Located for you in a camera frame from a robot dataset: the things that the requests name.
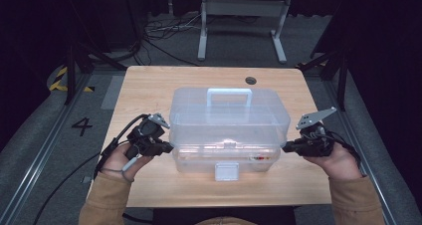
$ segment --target person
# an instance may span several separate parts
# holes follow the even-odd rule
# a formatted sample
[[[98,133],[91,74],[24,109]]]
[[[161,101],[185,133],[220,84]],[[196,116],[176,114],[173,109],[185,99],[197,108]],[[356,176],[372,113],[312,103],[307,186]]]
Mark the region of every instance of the person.
[[[105,162],[104,169],[99,172],[81,209],[79,224],[124,224],[122,214],[130,184],[137,172],[152,160],[152,157],[143,156],[122,173],[121,169],[128,162],[125,153],[129,147],[129,143],[119,146]],[[360,173],[354,157],[345,148],[335,143],[330,156],[304,159],[317,164],[328,175],[335,224],[384,224],[381,203],[371,180]],[[221,217],[197,224],[255,223],[235,217]]]

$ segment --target wooden table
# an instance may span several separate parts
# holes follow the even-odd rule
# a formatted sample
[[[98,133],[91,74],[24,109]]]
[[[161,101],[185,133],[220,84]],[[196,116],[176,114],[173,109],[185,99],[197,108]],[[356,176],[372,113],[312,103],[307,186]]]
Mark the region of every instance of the wooden table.
[[[257,80],[255,85],[245,82]],[[180,87],[268,88],[275,90],[290,117],[288,140],[303,113],[317,111],[299,70],[208,67],[130,67],[105,137],[113,137],[142,113],[162,113],[168,120],[173,92]],[[168,141],[168,131],[161,137]],[[214,207],[328,204],[328,180],[318,166],[295,153],[281,158],[265,173],[241,173],[238,181],[216,182],[214,174],[180,173],[171,154],[156,156],[136,175],[128,207]]]

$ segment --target transparent plastic box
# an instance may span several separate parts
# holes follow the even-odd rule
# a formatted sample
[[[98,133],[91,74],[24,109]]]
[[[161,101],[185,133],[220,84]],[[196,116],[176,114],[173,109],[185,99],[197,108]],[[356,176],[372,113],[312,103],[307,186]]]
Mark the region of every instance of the transparent plastic box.
[[[180,172],[265,172],[280,158],[290,117],[270,89],[180,88],[170,111],[169,142]]]

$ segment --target hand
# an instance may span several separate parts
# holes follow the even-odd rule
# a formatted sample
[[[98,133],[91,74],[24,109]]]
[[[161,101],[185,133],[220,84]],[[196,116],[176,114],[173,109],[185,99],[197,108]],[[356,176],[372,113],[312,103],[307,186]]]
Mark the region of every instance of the hand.
[[[130,148],[130,143],[124,143],[120,146],[118,146],[111,154],[111,156],[108,158],[108,160],[105,162],[105,165],[103,168],[112,169],[112,170],[121,170],[128,162],[129,160],[125,156],[127,150]],[[137,174],[137,172],[149,161],[152,160],[153,157],[148,156],[142,156],[140,157],[136,163],[134,163],[125,173],[124,176],[129,179],[133,180],[134,176]],[[103,170],[102,173],[107,174],[109,176],[123,178],[121,173],[113,172],[109,170]]]
[[[337,142],[330,156],[304,159],[321,167],[331,179],[349,180],[362,177],[353,155]]]

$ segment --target sleeve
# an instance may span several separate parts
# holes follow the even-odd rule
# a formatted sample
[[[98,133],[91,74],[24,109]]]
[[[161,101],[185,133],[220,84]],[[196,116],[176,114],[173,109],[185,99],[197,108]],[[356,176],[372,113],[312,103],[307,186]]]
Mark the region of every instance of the sleeve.
[[[335,224],[384,224],[381,203],[369,177],[330,179],[329,190]]]
[[[123,224],[130,186],[123,179],[99,173],[81,209],[79,224]]]

